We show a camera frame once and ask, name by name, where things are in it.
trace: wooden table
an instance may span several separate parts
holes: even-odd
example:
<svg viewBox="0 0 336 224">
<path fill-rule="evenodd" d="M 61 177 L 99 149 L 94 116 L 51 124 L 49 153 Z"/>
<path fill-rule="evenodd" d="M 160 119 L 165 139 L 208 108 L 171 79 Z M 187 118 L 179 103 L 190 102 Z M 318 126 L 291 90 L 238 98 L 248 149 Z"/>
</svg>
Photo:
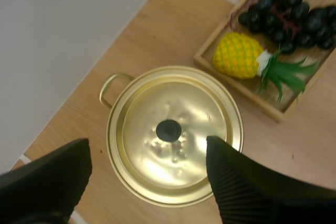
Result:
<svg viewBox="0 0 336 224">
<path fill-rule="evenodd" d="M 106 151 L 109 111 L 98 100 L 115 72 L 133 76 L 155 67 L 193 65 L 193 55 L 227 15 L 224 0 L 150 0 L 27 150 L 34 160 L 79 137 L 90 139 L 93 173 L 77 211 L 90 223 L 221 223 L 214 198 L 187 208 L 162 208 L 119 182 Z M 277 124 L 233 92 L 244 121 L 244 154 L 281 173 L 336 189 L 336 61 L 285 124 Z M 126 82 L 106 95 L 113 102 Z"/>
</svg>

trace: grape stem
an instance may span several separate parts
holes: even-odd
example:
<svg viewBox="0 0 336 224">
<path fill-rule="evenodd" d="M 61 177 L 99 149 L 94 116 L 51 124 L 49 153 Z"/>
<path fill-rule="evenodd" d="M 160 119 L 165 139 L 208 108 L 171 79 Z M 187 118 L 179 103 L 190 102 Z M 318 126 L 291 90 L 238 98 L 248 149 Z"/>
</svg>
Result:
<svg viewBox="0 0 336 224">
<path fill-rule="evenodd" d="M 286 31 L 287 34 L 289 34 L 289 29 L 292 30 L 292 38 L 291 39 L 293 40 L 295 38 L 295 35 L 302 30 L 302 26 L 297 26 L 294 22 L 286 20 L 285 16 L 290 14 L 291 8 L 287 9 L 283 13 L 280 13 L 277 10 L 278 5 L 279 4 L 273 4 L 271 9 L 270 9 L 270 12 L 273 13 L 275 16 L 277 16 L 277 18 L 279 20 L 282 21 L 282 23 L 284 24 L 283 28 L 284 28 L 284 30 Z"/>
</svg>

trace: pot lid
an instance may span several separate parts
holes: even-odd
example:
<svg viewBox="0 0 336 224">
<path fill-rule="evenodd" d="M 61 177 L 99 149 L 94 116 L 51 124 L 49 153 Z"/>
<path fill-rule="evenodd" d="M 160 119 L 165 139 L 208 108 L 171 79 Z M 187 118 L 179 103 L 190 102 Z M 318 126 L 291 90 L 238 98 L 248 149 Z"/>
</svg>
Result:
<svg viewBox="0 0 336 224">
<path fill-rule="evenodd" d="M 241 122 L 233 98 L 210 75 L 189 67 L 157 68 L 134 79 L 111 109 L 111 163 L 145 201 L 189 206 L 212 195 L 206 137 L 217 135 L 241 151 Z"/>
</svg>

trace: black lid knob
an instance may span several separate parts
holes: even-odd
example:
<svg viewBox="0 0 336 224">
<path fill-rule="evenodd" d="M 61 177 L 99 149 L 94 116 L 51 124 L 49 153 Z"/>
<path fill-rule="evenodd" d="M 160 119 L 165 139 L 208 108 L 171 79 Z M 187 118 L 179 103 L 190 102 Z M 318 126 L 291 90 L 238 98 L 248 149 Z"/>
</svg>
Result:
<svg viewBox="0 0 336 224">
<path fill-rule="evenodd" d="M 181 126 L 174 120 L 164 120 L 156 127 L 156 134 L 159 139 L 166 142 L 175 142 L 181 136 Z"/>
</svg>

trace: white wall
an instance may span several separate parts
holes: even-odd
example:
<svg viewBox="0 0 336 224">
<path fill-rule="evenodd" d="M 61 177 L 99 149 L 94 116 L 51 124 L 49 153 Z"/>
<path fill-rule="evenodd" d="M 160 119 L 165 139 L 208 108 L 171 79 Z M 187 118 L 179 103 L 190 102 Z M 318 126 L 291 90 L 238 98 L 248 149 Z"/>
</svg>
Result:
<svg viewBox="0 0 336 224">
<path fill-rule="evenodd" d="M 0 0 L 0 173 L 146 0 Z"/>
</svg>

